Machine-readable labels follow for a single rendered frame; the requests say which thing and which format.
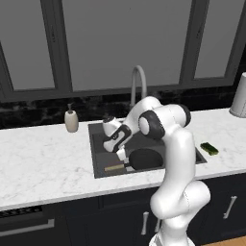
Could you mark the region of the dark grey sink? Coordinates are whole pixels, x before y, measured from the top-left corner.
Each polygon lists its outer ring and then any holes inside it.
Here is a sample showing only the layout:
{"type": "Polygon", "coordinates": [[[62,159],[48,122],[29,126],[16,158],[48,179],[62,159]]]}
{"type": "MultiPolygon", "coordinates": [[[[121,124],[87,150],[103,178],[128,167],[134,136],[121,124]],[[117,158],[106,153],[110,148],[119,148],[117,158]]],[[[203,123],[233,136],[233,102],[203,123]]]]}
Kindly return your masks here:
{"type": "Polygon", "coordinates": [[[163,165],[161,167],[145,169],[145,170],[131,170],[129,167],[108,171],[104,170],[105,167],[120,164],[123,160],[120,160],[115,153],[110,153],[103,147],[103,140],[106,135],[103,131],[103,126],[101,123],[94,123],[88,125],[89,140],[90,140],[90,150],[94,171],[94,178],[105,178],[109,176],[125,175],[137,172],[152,171],[165,168],[165,145],[162,141],[156,141],[145,137],[141,132],[135,134],[126,144],[125,151],[126,157],[128,157],[134,150],[137,149],[153,149],[161,154],[163,158],[163,165]]]}

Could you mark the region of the green sponge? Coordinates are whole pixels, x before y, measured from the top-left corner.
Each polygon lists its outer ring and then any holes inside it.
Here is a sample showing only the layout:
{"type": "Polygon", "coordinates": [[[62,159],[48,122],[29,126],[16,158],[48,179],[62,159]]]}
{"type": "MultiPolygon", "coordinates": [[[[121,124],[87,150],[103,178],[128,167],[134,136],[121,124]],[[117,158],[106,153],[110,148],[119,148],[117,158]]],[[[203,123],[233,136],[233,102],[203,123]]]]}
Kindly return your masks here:
{"type": "Polygon", "coordinates": [[[208,142],[204,142],[200,144],[200,147],[206,151],[210,156],[217,155],[219,151],[212,145],[210,145],[208,142]]]}

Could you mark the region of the beige soap dispenser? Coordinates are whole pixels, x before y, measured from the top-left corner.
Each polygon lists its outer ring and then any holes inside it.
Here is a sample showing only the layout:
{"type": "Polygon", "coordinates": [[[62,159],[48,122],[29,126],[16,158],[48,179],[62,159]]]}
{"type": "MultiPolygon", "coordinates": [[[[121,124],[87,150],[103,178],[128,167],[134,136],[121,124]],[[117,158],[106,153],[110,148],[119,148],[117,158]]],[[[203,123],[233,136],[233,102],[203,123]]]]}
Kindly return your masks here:
{"type": "Polygon", "coordinates": [[[77,113],[72,110],[72,104],[68,104],[68,110],[64,114],[65,128],[69,133],[76,133],[79,129],[79,119],[77,113]]]}

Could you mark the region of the dark cupboard door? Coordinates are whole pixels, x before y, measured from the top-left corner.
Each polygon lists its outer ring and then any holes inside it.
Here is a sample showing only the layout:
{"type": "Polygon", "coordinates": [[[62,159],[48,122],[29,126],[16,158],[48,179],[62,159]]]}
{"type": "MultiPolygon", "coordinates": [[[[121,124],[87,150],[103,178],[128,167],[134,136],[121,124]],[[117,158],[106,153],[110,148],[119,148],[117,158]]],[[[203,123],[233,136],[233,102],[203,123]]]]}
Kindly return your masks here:
{"type": "Polygon", "coordinates": [[[150,246],[164,246],[162,242],[162,220],[160,220],[160,229],[154,234],[150,242],[150,246]]]}
{"type": "Polygon", "coordinates": [[[196,246],[246,235],[246,173],[203,180],[210,202],[192,219],[187,234],[196,246]],[[232,196],[230,215],[223,219],[232,196]]]}
{"type": "Polygon", "coordinates": [[[141,231],[150,195],[141,189],[66,202],[71,246],[148,246],[149,229],[141,231]]]}

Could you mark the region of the grey curved tap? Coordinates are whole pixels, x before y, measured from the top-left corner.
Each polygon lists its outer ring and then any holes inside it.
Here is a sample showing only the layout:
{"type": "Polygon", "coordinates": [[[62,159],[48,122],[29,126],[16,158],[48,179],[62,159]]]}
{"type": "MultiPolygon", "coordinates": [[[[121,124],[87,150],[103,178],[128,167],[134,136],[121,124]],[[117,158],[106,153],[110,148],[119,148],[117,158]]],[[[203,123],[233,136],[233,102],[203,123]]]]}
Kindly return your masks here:
{"type": "Polygon", "coordinates": [[[131,108],[135,105],[136,77],[139,77],[141,83],[141,98],[145,98],[147,96],[147,84],[146,84],[145,72],[140,65],[137,65],[134,67],[132,72],[132,89],[131,89],[131,103],[130,103],[131,108]]]}

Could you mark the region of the dark-framed window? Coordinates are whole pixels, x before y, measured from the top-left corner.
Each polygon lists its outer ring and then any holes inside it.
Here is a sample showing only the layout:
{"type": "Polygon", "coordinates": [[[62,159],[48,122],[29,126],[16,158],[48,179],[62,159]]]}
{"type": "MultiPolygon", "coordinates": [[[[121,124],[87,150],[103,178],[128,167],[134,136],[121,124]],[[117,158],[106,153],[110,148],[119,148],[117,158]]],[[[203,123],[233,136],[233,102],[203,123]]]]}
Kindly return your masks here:
{"type": "Polygon", "coordinates": [[[0,0],[0,101],[229,86],[246,0],[0,0]]]}

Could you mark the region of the black dishwasher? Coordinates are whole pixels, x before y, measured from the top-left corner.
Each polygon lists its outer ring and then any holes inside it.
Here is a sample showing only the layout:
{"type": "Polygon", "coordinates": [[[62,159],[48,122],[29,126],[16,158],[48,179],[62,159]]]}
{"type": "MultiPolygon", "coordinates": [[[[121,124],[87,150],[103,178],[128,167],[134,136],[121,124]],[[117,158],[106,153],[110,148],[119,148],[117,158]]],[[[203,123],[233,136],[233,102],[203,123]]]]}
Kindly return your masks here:
{"type": "Polygon", "coordinates": [[[55,220],[54,228],[0,237],[0,246],[71,246],[59,205],[0,211],[0,232],[46,224],[49,219],[55,220]]]}

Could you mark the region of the white paper towel roll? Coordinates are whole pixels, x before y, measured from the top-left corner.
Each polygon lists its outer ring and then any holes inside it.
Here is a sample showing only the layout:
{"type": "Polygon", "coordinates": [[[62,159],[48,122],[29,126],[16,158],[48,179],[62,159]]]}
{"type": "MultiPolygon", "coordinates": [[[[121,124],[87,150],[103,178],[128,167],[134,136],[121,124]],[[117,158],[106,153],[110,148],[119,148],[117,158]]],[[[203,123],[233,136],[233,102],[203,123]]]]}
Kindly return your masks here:
{"type": "Polygon", "coordinates": [[[246,118],[246,72],[241,74],[234,100],[230,107],[230,114],[246,118]]]}

